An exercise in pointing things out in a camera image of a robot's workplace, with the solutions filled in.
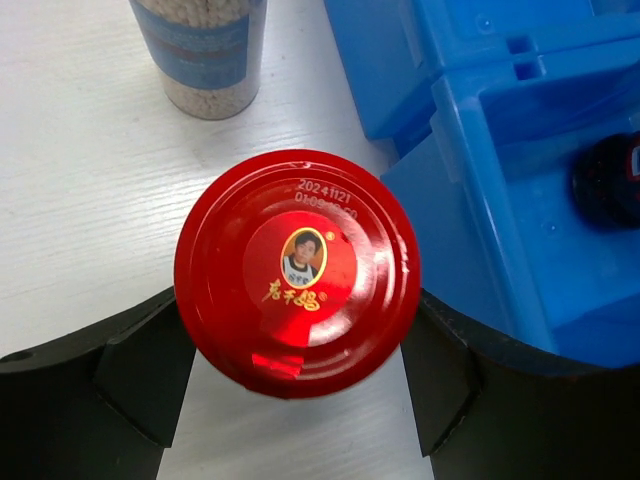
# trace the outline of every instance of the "white beads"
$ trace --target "white beads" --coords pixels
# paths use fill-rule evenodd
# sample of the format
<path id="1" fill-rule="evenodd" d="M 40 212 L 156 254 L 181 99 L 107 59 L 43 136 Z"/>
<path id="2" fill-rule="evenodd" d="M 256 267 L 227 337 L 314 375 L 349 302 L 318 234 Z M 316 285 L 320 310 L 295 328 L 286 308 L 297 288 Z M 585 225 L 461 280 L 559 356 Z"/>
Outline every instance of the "white beads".
<path id="1" fill-rule="evenodd" d="M 244 110 L 260 86 L 260 63 L 267 0 L 133 0 L 170 23 L 212 29 L 249 15 L 247 70 L 243 80 L 227 88 L 198 89 L 176 81 L 160 70 L 169 99 L 195 117 L 220 120 Z"/>

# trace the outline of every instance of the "red jar lid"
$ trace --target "red jar lid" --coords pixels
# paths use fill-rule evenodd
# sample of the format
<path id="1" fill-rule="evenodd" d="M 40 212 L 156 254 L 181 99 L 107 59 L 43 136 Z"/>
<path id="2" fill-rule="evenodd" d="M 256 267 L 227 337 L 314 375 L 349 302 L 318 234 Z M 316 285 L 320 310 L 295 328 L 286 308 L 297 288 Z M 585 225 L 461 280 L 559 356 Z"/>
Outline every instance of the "red jar lid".
<path id="1" fill-rule="evenodd" d="M 366 378 L 407 334 L 420 296 L 402 207 L 366 170 L 311 150 L 267 153 L 220 176 L 187 217 L 174 276 L 209 362 L 281 398 Z"/>

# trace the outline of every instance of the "label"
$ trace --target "label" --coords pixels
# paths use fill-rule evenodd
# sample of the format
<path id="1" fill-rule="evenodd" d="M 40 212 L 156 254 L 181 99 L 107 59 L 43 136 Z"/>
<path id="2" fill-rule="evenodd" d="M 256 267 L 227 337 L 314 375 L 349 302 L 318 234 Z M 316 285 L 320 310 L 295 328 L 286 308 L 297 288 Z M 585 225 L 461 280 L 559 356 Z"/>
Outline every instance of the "label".
<path id="1" fill-rule="evenodd" d="M 324 215 L 292 211 L 271 218 L 248 242 L 242 268 L 263 331 L 282 343 L 320 345 L 350 329 L 348 317 L 336 313 L 354 289 L 356 254 Z"/>
<path id="2" fill-rule="evenodd" d="M 231 87 L 246 77 L 249 15 L 223 27 L 194 28 L 130 3 L 151 57 L 169 77 L 201 90 Z"/>

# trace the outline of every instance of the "woman's face logo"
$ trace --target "woman's face logo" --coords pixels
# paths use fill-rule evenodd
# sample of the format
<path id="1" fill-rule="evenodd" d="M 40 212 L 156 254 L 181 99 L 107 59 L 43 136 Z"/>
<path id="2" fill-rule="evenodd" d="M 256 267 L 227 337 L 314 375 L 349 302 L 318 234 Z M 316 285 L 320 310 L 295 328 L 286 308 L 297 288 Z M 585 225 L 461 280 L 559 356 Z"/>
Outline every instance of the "woman's face logo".
<path id="1" fill-rule="evenodd" d="M 296 262 L 306 265 L 316 254 L 316 244 L 312 240 L 296 245 L 294 259 Z"/>

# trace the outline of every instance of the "blue plastic crate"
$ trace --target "blue plastic crate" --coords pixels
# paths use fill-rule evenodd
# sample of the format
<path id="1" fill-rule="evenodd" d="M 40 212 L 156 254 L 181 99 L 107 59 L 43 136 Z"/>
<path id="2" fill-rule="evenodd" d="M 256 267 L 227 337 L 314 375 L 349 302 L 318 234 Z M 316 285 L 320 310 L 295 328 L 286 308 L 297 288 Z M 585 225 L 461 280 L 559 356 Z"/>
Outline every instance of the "blue plastic crate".
<path id="1" fill-rule="evenodd" d="M 428 291 L 543 350 L 640 362 L 640 230 L 595 229 L 570 188 L 579 152 L 640 130 L 639 61 L 633 39 L 434 84 L 433 133 L 382 176 L 416 229 Z"/>
<path id="2" fill-rule="evenodd" d="M 325 4 L 365 134 L 393 138 L 401 156 L 428 135 L 443 72 L 640 36 L 640 0 Z"/>

